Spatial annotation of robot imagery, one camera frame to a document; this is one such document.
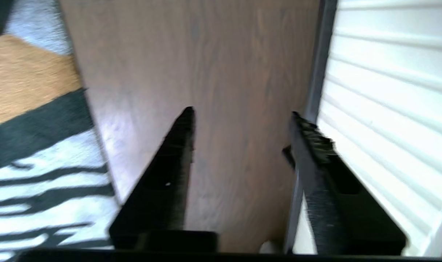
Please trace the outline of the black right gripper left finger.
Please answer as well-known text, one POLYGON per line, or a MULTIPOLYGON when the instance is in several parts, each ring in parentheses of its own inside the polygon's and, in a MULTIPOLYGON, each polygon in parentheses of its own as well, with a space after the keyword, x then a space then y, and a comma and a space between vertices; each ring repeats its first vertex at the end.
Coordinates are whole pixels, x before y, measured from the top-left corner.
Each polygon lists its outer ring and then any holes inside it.
POLYGON ((117 250, 217 251, 212 231, 184 229, 196 112, 186 107, 109 228, 117 250))

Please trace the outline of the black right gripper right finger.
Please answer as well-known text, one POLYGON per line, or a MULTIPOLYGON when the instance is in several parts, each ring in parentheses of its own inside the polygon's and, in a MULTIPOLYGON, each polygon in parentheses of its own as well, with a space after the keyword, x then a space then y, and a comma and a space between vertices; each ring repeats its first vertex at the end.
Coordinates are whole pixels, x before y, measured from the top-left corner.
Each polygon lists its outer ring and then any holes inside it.
POLYGON ((407 237, 335 151, 333 140, 292 112, 283 155, 296 175, 284 252, 401 255, 407 237))

